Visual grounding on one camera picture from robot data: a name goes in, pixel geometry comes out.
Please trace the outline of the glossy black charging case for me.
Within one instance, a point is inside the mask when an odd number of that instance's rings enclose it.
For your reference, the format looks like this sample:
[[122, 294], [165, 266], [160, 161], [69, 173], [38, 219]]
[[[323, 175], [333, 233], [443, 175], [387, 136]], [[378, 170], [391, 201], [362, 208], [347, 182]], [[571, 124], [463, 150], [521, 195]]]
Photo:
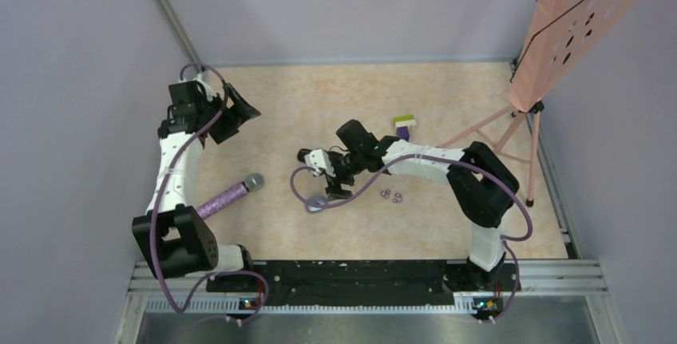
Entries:
[[311, 153], [311, 150], [308, 148], [301, 148], [297, 153], [298, 162], [304, 163], [306, 161], [306, 156]]

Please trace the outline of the grey purple charging case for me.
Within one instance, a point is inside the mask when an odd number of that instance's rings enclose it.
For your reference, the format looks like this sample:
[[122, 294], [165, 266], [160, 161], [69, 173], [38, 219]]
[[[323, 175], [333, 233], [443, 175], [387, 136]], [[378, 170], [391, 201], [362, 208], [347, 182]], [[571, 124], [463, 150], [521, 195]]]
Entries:
[[321, 212], [327, 204], [328, 202], [325, 196], [317, 195], [308, 199], [308, 203], [305, 205], [305, 208], [307, 212], [314, 214]]

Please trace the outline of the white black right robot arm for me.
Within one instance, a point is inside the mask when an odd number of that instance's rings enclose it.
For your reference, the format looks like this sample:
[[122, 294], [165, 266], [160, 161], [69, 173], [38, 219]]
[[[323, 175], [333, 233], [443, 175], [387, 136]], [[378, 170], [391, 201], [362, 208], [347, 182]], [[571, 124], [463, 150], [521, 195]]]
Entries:
[[305, 162], [324, 175], [329, 200], [347, 200], [347, 190], [363, 171], [416, 176], [451, 188], [471, 223], [471, 246], [461, 281], [488, 290], [500, 280], [505, 261], [502, 219], [519, 188], [516, 177], [486, 144], [461, 149], [413, 144], [399, 136], [376, 138], [357, 120], [336, 132], [345, 152], [313, 150]]

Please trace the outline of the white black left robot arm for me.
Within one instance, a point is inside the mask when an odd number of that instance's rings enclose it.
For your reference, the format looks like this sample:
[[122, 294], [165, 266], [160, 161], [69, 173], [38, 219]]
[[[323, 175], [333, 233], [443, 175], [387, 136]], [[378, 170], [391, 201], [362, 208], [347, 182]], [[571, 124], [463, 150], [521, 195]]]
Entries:
[[246, 176], [206, 204], [195, 204], [199, 160], [205, 141], [220, 144], [260, 115], [229, 83], [216, 93], [201, 77], [168, 87], [171, 105], [158, 129], [160, 167], [145, 214], [133, 219], [132, 233], [153, 275], [178, 278], [200, 271], [225, 271], [238, 291], [255, 283], [256, 270], [242, 245], [218, 243], [206, 219], [263, 188], [259, 173]]

